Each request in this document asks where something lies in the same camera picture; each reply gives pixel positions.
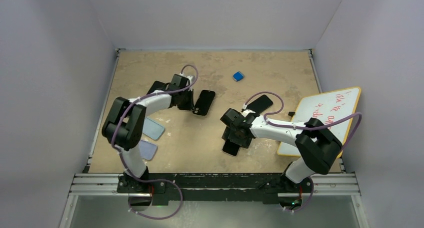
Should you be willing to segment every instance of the white wall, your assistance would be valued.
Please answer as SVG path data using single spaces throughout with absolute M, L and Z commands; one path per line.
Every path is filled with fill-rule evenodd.
M 89 0 L 0 0 L 0 227 L 57 227 L 114 64 Z
M 424 224 L 423 0 L 343 0 L 316 46 L 325 91 L 362 87 L 343 158 L 372 227 Z
M 91 0 L 116 47 L 309 49 L 341 0 Z

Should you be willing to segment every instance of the whiteboard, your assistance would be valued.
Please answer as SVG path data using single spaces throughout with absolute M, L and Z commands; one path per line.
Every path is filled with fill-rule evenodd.
M 351 87 L 304 97 L 297 106 L 291 121 L 307 122 L 313 117 L 320 119 L 324 124 L 333 123 L 355 113 L 360 94 L 361 89 L 359 87 Z M 328 129 L 344 144 L 351 123 L 352 119 Z M 287 143 L 280 143 L 277 154 L 280 156 L 301 156 L 297 147 Z

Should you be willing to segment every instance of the tan table surface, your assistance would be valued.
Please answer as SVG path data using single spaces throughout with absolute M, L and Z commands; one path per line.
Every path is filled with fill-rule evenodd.
M 296 160 L 277 155 L 279 142 L 253 139 L 250 148 L 241 148 L 236 157 L 222 152 L 221 138 L 225 125 L 220 117 L 229 109 L 241 110 L 243 103 L 260 91 L 273 91 L 284 99 L 282 113 L 271 116 L 289 121 L 302 97 L 317 94 L 318 88 L 306 51 L 302 52 L 121 52 L 108 96 L 101 125 L 116 97 L 136 98 L 145 95 L 155 80 L 170 82 L 185 64 L 194 64 L 199 79 L 194 85 L 194 102 L 202 90 L 216 92 L 206 116 L 197 116 L 176 107 L 150 115 L 165 127 L 157 141 L 143 135 L 142 139 L 157 144 L 155 157 L 146 162 L 150 172 L 163 173 L 259 173 L 283 172 Z M 235 82 L 232 75 L 241 71 L 245 78 Z M 187 68 L 188 75 L 194 72 Z M 274 105 L 267 111 L 280 108 L 280 102 L 269 96 Z M 123 167 L 115 150 L 106 138 L 98 134 L 90 173 L 121 173 Z M 339 172 L 338 164 L 333 172 Z

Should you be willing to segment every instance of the light blue phone case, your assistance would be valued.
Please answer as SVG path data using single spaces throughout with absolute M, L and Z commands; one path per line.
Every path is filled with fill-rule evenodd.
M 164 131 L 165 127 L 163 127 L 161 124 L 155 122 L 154 120 L 148 117 L 144 119 L 143 134 L 145 134 L 146 136 L 156 141 L 161 137 Z
M 143 159 L 150 161 L 156 154 L 158 146 L 156 144 L 140 140 L 138 143 L 138 148 L 140 149 L 140 156 Z

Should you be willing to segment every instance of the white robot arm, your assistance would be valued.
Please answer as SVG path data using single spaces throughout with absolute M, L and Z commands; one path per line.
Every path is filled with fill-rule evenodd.
M 253 138 L 268 138 L 297 147 L 301 157 L 291 163 L 284 172 L 285 177 L 296 184 L 314 173 L 328 174 L 342 148 L 341 142 L 328 129 L 316 131 L 296 129 L 304 126 L 323 126 L 323 123 L 316 118 L 298 123 L 268 119 L 274 124 L 291 127 L 283 128 L 268 124 L 264 116 L 253 111 L 245 110 L 239 113 L 230 108 L 221 117 L 221 121 L 226 124 L 222 136 L 225 145 L 248 148 Z
M 115 146 L 120 149 L 120 153 L 122 153 L 122 159 L 124 160 L 128 169 L 131 170 L 135 176 L 141 177 L 146 171 L 146 165 L 140 156 L 140 150 L 136 147 L 142 136 L 145 117 L 157 111 L 168 109 L 173 106 L 177 106 L 179 110 L 192 111 L 193 114 L 198 115 L 195 112 L 192 88 L 178 93 L 163 94 L 163 92 L 175 91 L 185 88 L 193 82 L 193 76 L 185 76 L 183 73 L 175 74 L 172 78 L 172 81 L 168 84 L 156 81 L 152 88 L 149 90 L 148 94 L 155 93 L 157 95 L 147 97 L 137 102 L 131 108 L 130 113 L 127 114 L 128 122 L 123 122 L 122 125 L 118 128 L 115 139 Z M 110 112 L 101 130 L 102 135 L 106 137 L 110 143 L 112 141 L 114 132 L 117 129 L 118 121 L 123 115 L 123 112 L 129 107 L 131 103 L 135 102 L 137 99 L 138 98 L 125 99 L 118 97 L 113 102 L 112 108 L 110 109 Z

